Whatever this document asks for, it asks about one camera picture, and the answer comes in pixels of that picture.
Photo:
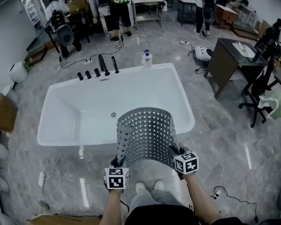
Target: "perforated metal sheet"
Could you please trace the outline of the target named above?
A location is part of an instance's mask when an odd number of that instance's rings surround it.
[[[142,107],[131,110],[118,119],[118,164],[126,166],[143,160],[159,161],[174,168],[173,147],[179,151],[173,118],[159,108]]]

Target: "bathtub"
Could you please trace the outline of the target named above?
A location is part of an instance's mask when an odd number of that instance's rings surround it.
[[[172,63],[132,67],[109,76],[101,73],[49,87],[39,122],[42,146],[116,143],[117,120],[138,107],[162,108],[172,114],[177,134],[194,126],[185,91]]]

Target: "black office chair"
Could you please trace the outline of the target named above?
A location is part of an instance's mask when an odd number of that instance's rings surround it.
[[[264,107],[262,109],[258,108],[258,103],[260,101],[259,96],[262,95],[266,90],[271,90],[271,87],[273,87],[275,84],[277,84],[276,82],[273,82],[270,85],[268,85],[268,81],[270,79],[273,69],[274,69],[274,57],[271,56],[270,61],[267,65],[266,74],[264,75],[263,74],[264,72],[262,71],[261,76],[253,82],[252,87],[251,87],[251,93],[249,91],[245,92],[246,95],[249,95],[250,99],[252,100],[252,103],[241,103],[238,106],[240,109],[242,109],[243,106],[254,108],[254,110],[255,110],[254,118],[253,118],[253,123],[251,124],[252,128],[255,127],[257,113],[260,113],[260,115],[263,118],[262,123],[265,123],[266,117],[264,116],[263,111],[265,110],[268,113],[270,113],[272,111],[271,107]]]

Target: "soap dispenser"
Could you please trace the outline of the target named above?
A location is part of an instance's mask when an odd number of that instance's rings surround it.
[[[142,56],[142,64],[145,67],[152,67],[153,61],[152,61],[152,55],[149,53],[149,50],[145,50],[145,54]]]

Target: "marble floor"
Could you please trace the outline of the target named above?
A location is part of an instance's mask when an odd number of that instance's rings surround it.
[[[173,63],[195,117],[193,130],[178,136],[178,139],[199,155],[200,170],[197,175],[203,186],[222,185],[229,195],[257,203],[260,221],[277,218],[277,198],[281,186],[281,120],[268,120],[261,124],[259,118],[256,127],[250,128],[252,111],[238,108],[244,100],[240,94],[245,86],[243,81],[229,83],[215,100],[212,79],[205,79],[203,74],[194,72],[198,66],[192,57],[187,56],[191,48],[179,44],[183,40],[192,45],[215,47],[202,36],[195,35],[194,27],[192,24],[181,27],[175,15],[164,15],[162,28],[155,22],[139,24],[138,30],[132,30],[133,38],[124,36],[125,46],[114,54],[118,67],[139,66],[145,49],[150,50],[155,64]],[[212,26],[209,39],[216,42],[218,37],[238,39],[232,32]],[[93,54],[113,52],[117,45],[105,39],[103,34],[92,35],[90,40],[90,43],[82,41],[82,51],[73,51],[68,64]],[[111,55],[104,55],[104,59],[107,67],[113,70]],[[75,216],[103,214],[108,196],[103,185],[104,168],[114,155],[94,154],[88,146],[41,147],[36,139],[48,87],[76,78],[77,72],[91,69],[93,73],[93,69],[98,67],[98,59],[94,58],[90,68],[79,63],[60,68],[58,55],[52,49],[42,62],[32,68],[28,78],[17,85],[15,91],[19,96],[19,110],[15,129],[7,144],[8,159],[0,161],[0,176],[10,185],[10,192],[1,195],[4,212],[18,225],[25,224],[36,213],[41,197],[38,177],[50,153],[51,164],[62,155],[54,175],[44,185],[52,204],[52,213]],[[131,168],[130,175],[128,188],[122,195],[127,204],[135,195],[137,181],[144,181],[152,189],[158,179],[162,179],[165,189],[173,191],[183,204],[190,202],[185,182],[163,164],[139,162]],[[208,188],[207,192],[212,194],[212,188]],[[243,222],[254,224],[254,205],[240,203],[224,193],[216,203],[223,217],[238,216]]]

